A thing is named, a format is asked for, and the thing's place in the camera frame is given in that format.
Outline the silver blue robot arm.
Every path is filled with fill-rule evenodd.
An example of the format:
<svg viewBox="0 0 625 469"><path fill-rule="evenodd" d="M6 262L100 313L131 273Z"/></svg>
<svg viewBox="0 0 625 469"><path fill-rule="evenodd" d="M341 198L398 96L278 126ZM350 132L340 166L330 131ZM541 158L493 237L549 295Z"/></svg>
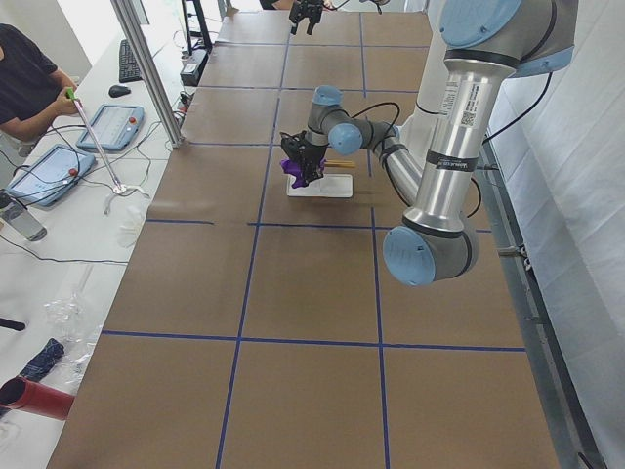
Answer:
<svg viewBox="0 0 625 469"><path fill-rule="evenodd" d="M405 203L383 243L390 273L415 286L459 277L479 256L463 210L499 89L508 78L566 67L574 49L574 1L434 1L426 85L433 111L416 108L401 126L358 119L340 90L314 91L306 128L283 135L281 162L294 188L324 175L325 154L368 149Z"/></svg>

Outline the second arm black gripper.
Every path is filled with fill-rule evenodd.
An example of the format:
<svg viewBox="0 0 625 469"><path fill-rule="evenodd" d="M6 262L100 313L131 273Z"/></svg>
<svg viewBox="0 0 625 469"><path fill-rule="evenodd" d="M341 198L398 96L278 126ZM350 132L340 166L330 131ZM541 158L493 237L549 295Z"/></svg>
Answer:
<svg viewBox="0 0 625 469"><path fill-rule="evenodd" d="M291 20L291 34L297 34L299 22L308 19L307 35L312 35L317 22L320 22L323 12L322 0L295 0L289 13Z"/></svg>

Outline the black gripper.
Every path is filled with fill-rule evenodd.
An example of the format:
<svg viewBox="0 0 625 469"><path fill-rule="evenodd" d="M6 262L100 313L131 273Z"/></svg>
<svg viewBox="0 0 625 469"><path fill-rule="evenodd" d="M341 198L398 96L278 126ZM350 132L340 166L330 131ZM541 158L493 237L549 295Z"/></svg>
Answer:
<svg viewBox="0 0 625 469"><path fill-rule="evenodd" d="M318 146L310 142L299 145L300 167L303 171L321 171L326 154L326 145Z"/></svg>

